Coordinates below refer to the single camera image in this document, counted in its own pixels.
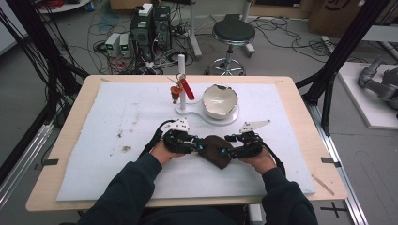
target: white mat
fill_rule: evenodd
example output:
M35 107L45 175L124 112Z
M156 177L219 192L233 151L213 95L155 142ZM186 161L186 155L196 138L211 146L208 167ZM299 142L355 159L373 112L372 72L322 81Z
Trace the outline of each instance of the white mat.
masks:
M369 128L398 129L398 111L390 108L375 92L358 85L360 73L368 66L369 64L345 63L340 69L340 78ZM384 72L394 68L397 66L381 65L373 80L381 83Z
M208 84L192 84L201 99ZM170 84L104 83L72 151L58 201L96 200L128 161L135 161L156 128L181 118L175 111ZM230 84L239 97L240 117L227 127L213 127L188 115L190 134L205 137L238 133L245 121L271 120L256 130L284 162L287 178L306 194L314 184L273 84ZM265 194L261 176L238 160L220 170L196 153L173 159L156 178L153 199Z

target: person's arm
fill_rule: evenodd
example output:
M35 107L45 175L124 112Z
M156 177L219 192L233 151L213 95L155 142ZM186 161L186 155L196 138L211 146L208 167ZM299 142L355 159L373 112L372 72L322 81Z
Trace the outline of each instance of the person's arm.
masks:
M163 141L135 162L129 162L111 181L104 194L98 198L79 220L83 224L137 224L147 202L152 197L153 181L162 165L181 154L169 152Z
M262 200L267 225L318 224L310 201L296 182L289 182L266 148L257 157L242 158L263 176L267 195Z

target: wooden table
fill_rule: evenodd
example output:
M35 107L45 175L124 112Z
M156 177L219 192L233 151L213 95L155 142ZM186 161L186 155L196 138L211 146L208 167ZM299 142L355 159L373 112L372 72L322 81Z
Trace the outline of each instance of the wooden table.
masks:
M63 126L54 148L49 155L59 158L56 165L45 166L27 201L29 211L83 210L90 208L94 201L57 202L56 195L61 187L71 151L82 130L84 121L94 103L102 83L169 83L162 76L110 76L93 75L86 78L68 119ZM275 84L283 102L288 119L298 140L302 155L312 175L316 193L308 196L310 201L343 200L347 191L333 163L323 163L321 158L329 158L314 121L305 107L299 91L289 77L218 77L189 76L190 83L268 83ZM149 207L203 204L260 203L260 198L200 198L162 199L149 201Z

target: dark sleeve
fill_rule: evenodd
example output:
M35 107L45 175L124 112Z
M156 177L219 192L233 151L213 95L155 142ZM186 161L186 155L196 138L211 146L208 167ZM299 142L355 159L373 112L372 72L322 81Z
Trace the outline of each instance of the dark sleeve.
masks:
M310 201L296 182L289 182L281 169L274 168L263 174L267 195L262 204L267 225L318 224Z
M152 197L161 164L150 154L129 162L78 224L137 224Z

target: gray floor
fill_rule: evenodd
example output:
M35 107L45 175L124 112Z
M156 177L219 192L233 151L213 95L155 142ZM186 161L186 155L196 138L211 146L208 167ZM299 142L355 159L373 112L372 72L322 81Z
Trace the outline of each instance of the gray floor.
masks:
M128 14L114 14L107 4L103 4L92 13L85 12L83 9L60 13L56 20L69 46L78 46L70 47L76 61L90 74L100 74L97 69L100 67L100 60L94 54L91 54L93 57L91 59L88 52L82 48L92 50L92 45L98 40L106 39L106 36L88 34L87 30L93 26L90 29L91 32L98 32L100 28L98 23L116 24L127 21L128 18ZM197 20L198 27L210 22L198 32L199 34L211 32L213 24L211 20L209 17ZM115 27L116 32L118 29L123 30L123 27L127 28L130 23L123 22L120 25ZM288 30L300 34L301 45L307 45L309 40L320 40L320 36L308 33L307 24L304 21L288 21ZM294 40L282 30L269 30L266 35L274 44L283 46L290 46ZM186 73L189 75L203 74L213 60L223 57L226 52L226 46L212 37L199 36L198 39L204 56L201 60L194 61L186 67ZM323 66L322 62L294 52L292 49L271 45L258 31L253 46L256 53L252 58L248 58L242 50L234 51L234 58L246 67L248 75L289 76L298 82L316 73ZM327 60L327 57L317 56L308 48L300 49L300 51L320 61ZM353 53L353 56L368 62L379 55L383 55L389 64L397 63L384 50L368 42L361 43ZM106 68L105 58L100 57L103 68ZM164 73L176 74L177 68L167 68ZM0 162L2 163L45 104L44 84L19 48L13 48L0 57L0 104L2 109L0 111ZM336 79L330 115L330 132L369 224L396 224L398 220L398 176L396 175L398 173L398 141L396 139L398 131L367 128L342 83ZM41 155L50 146L56 133L57 130L52 139L46 143L34 165L39 163ZM0 224L45 225L77 221L79 216L74 211L51 213L26 211L24 205L40 173L39 170L34 169L34 165L0 211ZM338 208L346 209L343 202L334 204ZM334 211L321 209L321 207L331 208L332 202L313 202L313 205L320 224L352 224L345 211L335 214Z

